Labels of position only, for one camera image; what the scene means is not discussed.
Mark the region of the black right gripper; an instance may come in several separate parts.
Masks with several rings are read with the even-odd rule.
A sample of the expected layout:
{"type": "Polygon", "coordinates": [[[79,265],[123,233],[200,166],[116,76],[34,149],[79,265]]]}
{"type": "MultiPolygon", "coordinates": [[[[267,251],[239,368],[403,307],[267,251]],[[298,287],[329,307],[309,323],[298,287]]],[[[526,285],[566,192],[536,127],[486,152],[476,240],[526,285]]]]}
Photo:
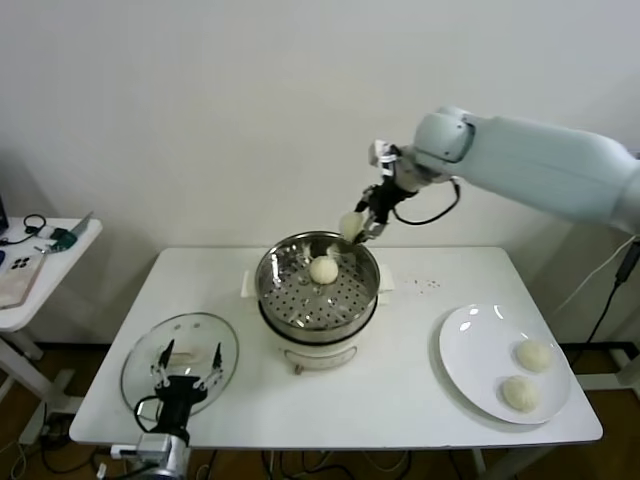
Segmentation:
{"type": "Polygon", "coordinates": [[[408,192],[399,187],[393,177],[385,177],[380,184],[366,187],[354,211],[363,213],[369,209],[372,219],[364,221],[352,243],[364,244],[380,237],[386,229],[389,214],[407,198],[408,192]]]}

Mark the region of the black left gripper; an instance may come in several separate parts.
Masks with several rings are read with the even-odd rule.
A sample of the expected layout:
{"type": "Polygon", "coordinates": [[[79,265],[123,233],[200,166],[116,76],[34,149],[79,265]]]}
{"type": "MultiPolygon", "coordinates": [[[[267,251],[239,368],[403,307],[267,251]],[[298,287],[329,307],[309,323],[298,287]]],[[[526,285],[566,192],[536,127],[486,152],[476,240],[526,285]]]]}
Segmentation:
{"type": "Polygon", "coordinates": [[[218,343],[208,370],[195,376],[170,375],[167,367],[174,348],[172,339],[151,366],[154,389],[161,408],[154,433],[187,434],[187,424],[192,408],[203,402],[207,390],[217,386],[223,378],[221,343],[218,343]]]}

